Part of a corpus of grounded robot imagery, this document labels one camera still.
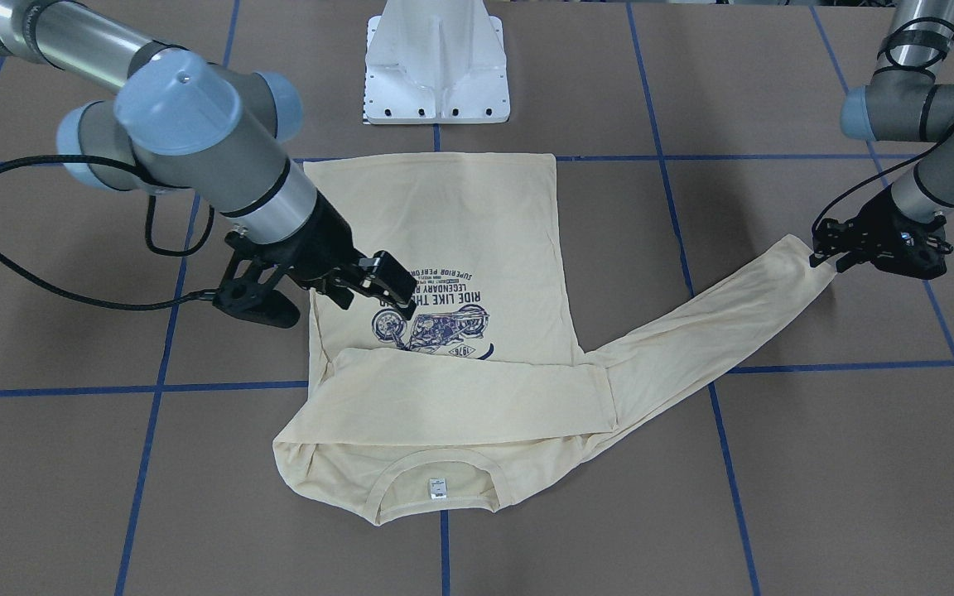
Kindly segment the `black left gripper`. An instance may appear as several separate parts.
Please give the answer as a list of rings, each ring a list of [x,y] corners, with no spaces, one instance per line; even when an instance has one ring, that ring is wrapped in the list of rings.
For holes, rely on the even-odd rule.
[[[811,268],[841,255],[834,269],[848,271],[870,262],[882,272],[932,280],[946,274],[946,256],[954,246],[944,238],[947,218],[935,211],[930,222],[916,222],[902,214],[889,189],[867,201],[852,219],[822,218],[812,228]]]

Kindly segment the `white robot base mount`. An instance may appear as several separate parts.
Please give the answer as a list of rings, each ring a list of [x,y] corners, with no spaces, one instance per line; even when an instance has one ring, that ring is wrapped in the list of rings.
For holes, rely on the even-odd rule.
[[[366,26],[371,125],[508,121],[504,25],[481,1],[388,1]]]

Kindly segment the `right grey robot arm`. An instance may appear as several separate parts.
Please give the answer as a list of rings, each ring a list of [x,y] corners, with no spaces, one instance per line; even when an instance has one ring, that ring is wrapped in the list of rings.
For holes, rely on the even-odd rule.
[[[0,1],[0,57],[50,65],[116,95],[69,113],[55,155],[7,161],[0,175],[66,165],[84,184],[144,191],[149,219],[158,194],[193,190],[211,218],[234,226],[225,240],[234,253],[219,286],[180,303],[207,300],[238,320],[289,328],[299,312],[277,290],[288,278],[341,309],[363,295],[412,317],[416,280],[390,253],[359,252],[348,223],[284,151],[301,120],[287,79],[228,71],[79,1]],[[67,299],[133,310],[53,286],[2,252],[0,263]]]

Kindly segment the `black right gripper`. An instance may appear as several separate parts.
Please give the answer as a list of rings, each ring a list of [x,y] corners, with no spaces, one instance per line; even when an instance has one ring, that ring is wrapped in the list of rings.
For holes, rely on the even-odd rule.
[[[292,237],[294,256],[287,275],[347,310],[356,296],[378,300],[393,310],[415,310],[417,280],[392,253],[371,256],[354,245],[352,230],[325,196],[318,194],[310,218]]]

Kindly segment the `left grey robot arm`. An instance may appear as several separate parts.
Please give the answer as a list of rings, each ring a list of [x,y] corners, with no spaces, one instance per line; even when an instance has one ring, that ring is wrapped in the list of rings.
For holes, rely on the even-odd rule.
[[[865,141],[926,142],[903,174],[851,219],[821,212],[812,225],[811,267],[838,272],[871,263],[889,274],[931,280],[952,253],[944,226],[954,210],[954,84],[937,72],[954,45],[954,1],[899,1],[870,82],[846,94],[840,125]]]

